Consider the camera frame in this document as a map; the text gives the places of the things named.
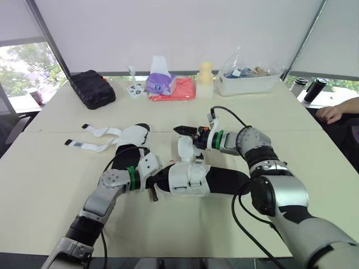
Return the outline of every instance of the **red cloth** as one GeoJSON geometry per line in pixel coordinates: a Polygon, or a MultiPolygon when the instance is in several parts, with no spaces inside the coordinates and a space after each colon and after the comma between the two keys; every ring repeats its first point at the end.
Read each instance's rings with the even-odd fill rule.
{"type": "Polygon", "coordinates": [[[171,96],[151,96],[152,101],[190,100],[195,98],[196,91],[191,77],[176,78],[176,86],[171,96]]]}

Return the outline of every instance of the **green ring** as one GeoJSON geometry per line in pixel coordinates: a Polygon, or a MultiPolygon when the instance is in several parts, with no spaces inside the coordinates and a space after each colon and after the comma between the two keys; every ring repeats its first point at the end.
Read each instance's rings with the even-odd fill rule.
{"type": "Polygon", "coordinates": [[[128,173],[130,174],[130,178],[131,178],[130,191],[133,191],[136,188],[135,167],[134,166],[129,166],[129,167],[127,167],[127,170],[128,170],[128,173]]]}
{"type": "Polygon", "coordinates": [[[224,130],[220,130],[217,137],[216,137],[216,139],[215,139],[215,148],[216,148],[216,150],[219,150],[220,139],[221,139],[221,137],[223,135],[223,132],[224,132],[224,130]]]}

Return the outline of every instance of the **purple packet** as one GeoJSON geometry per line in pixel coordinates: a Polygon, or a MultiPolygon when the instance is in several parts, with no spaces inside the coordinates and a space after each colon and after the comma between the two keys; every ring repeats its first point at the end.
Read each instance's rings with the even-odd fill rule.
{"type": "Polygon", "coordinates": [[[152,73],[146,80],[146,89],[148,92],[152,92],[153,94],[170,96],[171,83],[174,78],[175,75],[171,75],[171,77],[169,77],[160,73],[152,73]]]}

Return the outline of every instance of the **small white box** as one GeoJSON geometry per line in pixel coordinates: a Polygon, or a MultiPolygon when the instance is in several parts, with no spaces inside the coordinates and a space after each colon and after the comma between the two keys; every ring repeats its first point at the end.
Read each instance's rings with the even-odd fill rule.
{"type": "Polygon", "coordinates": [[[279,81],[280,75],[265,77],[226,78],[220,72],[214,82],[215,88],[222,96],[235,94],[250,94],[255,92],[272,91],[273,86],[279,81]]]}

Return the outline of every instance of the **white table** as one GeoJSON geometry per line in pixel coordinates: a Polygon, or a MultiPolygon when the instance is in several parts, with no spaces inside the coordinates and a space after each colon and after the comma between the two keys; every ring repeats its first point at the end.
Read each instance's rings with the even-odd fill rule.
{"type": "MultiPolygon", "coordinates": [[[[81,129],[84,123],[121,128],[149,123],[151,150],[167,165],[177,156],[178,135],[172,128],[207,126],[206,113],[213,105],[233,109],[247,124],[271,137],[278,156],[305,183],[310,212],[334,222],[359,241],[359,211],[353,208],[359,203],[359,176],[284,84],[278,83],[268,94],[163,103],[131,99],[125,86],[114,85],[114,103],[88,110],[69,85],[64,85],[0,160],[0,214],[5,216],[0,252],[49,254],[65,235],[115,151],[96,154],[64,146],[68,138],[98,144],[107,141],[81,129]],[[170,122],[163,116],[169,113],[170,122]]],[[[226,112],[219,110],[218,115],[223,129],[240,128],[226,112]]],[[[216,151],[205,157],[213,166],[248,172],[239,157],[216,151]]],[[[158,197],[158,202],[152,202],[148,191],[119,197],[104,228],[110,256],[264,256],[233,221],[230,197],[177,198],[160,192],[158,197]]],[[[255,212],[249,198],[245,204],[255,212]]],[[[273,255],[291,255],[272,229],[237,209],[243,224],[273,255]]],[[[103,255],[99,240],[94,255],[103,255]]]]}
{"type": "MultiPolygon", "coordinates": [[[[359,176],[321,130],[267,131],[278,156],[289,163],[310,196],[310,212],[359,241],[359,176]]],[[[22,133],[0,161],[0,252],[49,254],[94,190],[114,148],[96,154],[64,146],[66,139],[103,143],[83,132],[22,133]]],[[[176,158],[178,135],[153,133],[151,150],[164,165],[176,158]]],[[[248,172],[240,157],[207,152],[209,164],[248,172]]],[[[231,198],[177,198],[158,192],[119,197],[104,233],[109,256],[263,257],[236,226],[231,198]]],[[[254,212],[249,198],[245,205],[254,212]]],[[[244,226],[275,256],[291,254],[279,236],[237,208],[244,226]]],[[[95,256],[103,255],[101,241],[95,256]]]]}
{"type": "MultiPolygon", "coordinates": [[[[150,124],[155,132],[170,132],[174,127],[183,124],[194,127],[208,126],[206,115],[215,105],[230,108],[246,124],[262,131],[321,129],[280,81],[270,93],[233,97],[216,94],[213,99],[162,102],[150,101],[146,96],[132,99],[126,92],[129,83],[113,83],[116,101],[96,110],[87,109],[69,83],[66,83],[27,127],[26,132],[82,132],[81,126],[84,123],[97,128],[125,128],[141,122],[150,124]]],[[[223,129],[237,131],[241,128],[227,112],[218,110],[218,115],[223,129]]]]}

